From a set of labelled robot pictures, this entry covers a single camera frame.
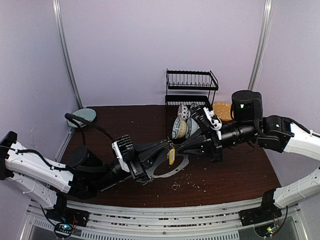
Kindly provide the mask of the key with yellow tag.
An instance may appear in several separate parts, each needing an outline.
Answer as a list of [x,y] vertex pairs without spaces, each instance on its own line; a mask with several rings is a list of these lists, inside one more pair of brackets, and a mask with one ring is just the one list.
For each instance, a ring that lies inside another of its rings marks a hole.
[[170,146],[170,149],[167,153],[167,159],[168,159],[169,165],[172,166],[174,164],[175,158],[176,158],[176,148],[173,143],[170,143],[169,146]]

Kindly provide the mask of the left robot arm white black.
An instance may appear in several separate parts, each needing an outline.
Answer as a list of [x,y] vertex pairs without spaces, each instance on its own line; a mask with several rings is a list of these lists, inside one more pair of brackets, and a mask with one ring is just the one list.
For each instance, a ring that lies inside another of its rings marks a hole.
[[51,210],[61,222],[72,218],[66,196],[93,199],[129,178],[147,183],[155,177],[159,164],[173,164],[176,148],[170,140],[134,145],[128,135],[111,144],[114,159],[103,163],[85,145],[81,145],[68,163],[45,158],[35,149],[25,148],[18,135],[9,131],[0,141],[0,179],[16,182],[18,187]]

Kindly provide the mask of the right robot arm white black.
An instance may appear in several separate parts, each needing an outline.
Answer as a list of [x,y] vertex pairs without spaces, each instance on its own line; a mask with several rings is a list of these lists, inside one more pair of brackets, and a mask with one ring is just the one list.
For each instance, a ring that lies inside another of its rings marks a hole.
[[278,115],[263,116],[262,95],[251,90],[238,90],[231,96],[233,122],[214,127],[215,115],[207,108],[195,107],[190,116],[199,129],[177,147],[180,154],[210,156],[222,159],[222,150],[241,143],[278,153],[294,153],[320,159],[320,135],[297,121]]

